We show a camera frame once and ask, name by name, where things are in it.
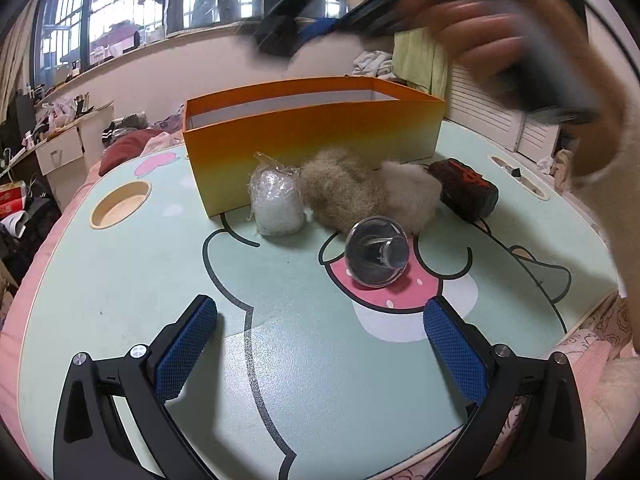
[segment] green towel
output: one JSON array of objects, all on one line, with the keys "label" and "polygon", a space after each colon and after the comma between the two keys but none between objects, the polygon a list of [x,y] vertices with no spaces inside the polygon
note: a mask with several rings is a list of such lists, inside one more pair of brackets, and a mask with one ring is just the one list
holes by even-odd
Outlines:
[{"label": "green towel", "polygon": [[444,49],[424,28],[398,32],[394,42],[394,74],[412,88],[444,99],[449,71]]}]

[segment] hand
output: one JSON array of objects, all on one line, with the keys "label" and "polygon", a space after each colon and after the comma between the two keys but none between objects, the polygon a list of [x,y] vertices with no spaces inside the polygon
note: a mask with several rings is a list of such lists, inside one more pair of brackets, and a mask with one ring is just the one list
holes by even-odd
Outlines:
[{"label": "hand", "polygon": [[[600,100],[598,121],[567,125],[580,139],[574,174],[604,167],[618,150],[626,106],[626,92],[609,67],[590,47],[584,25],[564,0],[521,0],[564,49],[574,70]],[[437,3],[403,0],[403,12],[415,28],[426,27],[452,60],[465,66],[478,84],[492,93],[491,78],[523,55],[526,38],[514,31],[517,16],[495,15],[481,0]]]}]

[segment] person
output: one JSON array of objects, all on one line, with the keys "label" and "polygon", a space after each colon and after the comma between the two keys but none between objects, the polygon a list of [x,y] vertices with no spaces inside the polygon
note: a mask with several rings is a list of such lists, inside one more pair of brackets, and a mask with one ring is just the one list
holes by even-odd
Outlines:
[{"label": "person", "polygon": [[[599,117],[566,124],[577,139],[572,192],[597,216],[625,284],[633,343],[640,350],[640,123],[635,97],[626,91],[589,44],[584,24],[564,0],[521,0],[545,25],[574,70],[593,89]],[[492,77],[526,51],[516,16],[492,14],[481,0],[402,0],[399,10],[415,28],[425,27],[450,59],[466,67],[493,97]],[[594,478],[622,442],[640,411],[640,358],[607,363],[595,398],[583,406]]]}]

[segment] faux fur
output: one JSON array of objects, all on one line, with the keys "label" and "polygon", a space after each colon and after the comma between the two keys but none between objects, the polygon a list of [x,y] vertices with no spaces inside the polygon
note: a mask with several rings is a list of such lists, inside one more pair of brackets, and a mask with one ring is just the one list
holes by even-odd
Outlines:
[{"label": "faux fur", "polygon": [[300,171],[305,203],[318,223],[348,233],[368,216],[383,211],[383,190],[374,171],[346,150],[323,150]]},{"label": "faux fur", "polygon": [[442,184],[417,164],[383,162],[376,177],[385,190],[383,214],[408,235],[420,233],[435,214]]}]

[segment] white object in plastic wrap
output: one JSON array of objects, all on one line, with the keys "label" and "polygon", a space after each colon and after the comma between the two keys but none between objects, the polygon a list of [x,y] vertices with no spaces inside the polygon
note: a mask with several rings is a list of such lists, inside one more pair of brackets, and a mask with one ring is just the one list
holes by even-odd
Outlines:
[{"label": "white object in plastic wrap", "polygon": [[282,236],[300,230],[305,222],[298,170],[278,165],[272,158],[257,154],[260,165],[251,177],[251,207],[258,232]]}]

